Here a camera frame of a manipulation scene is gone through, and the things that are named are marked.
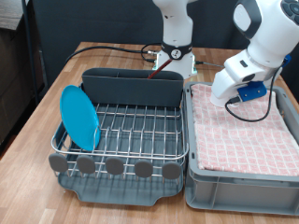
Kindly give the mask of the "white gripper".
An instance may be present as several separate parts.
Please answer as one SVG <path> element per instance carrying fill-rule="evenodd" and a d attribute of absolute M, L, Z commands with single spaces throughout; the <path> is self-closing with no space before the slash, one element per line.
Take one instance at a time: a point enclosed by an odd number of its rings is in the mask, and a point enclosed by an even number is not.
<path fill-rule="evenodd" d="M 262 65 L 255 61 L 246 49 L 227 59 L 224 68 L 215 75 L 214 95 L 233 95 L 236 89 L 250 81 L 266 81 L 281 66 Z"/>

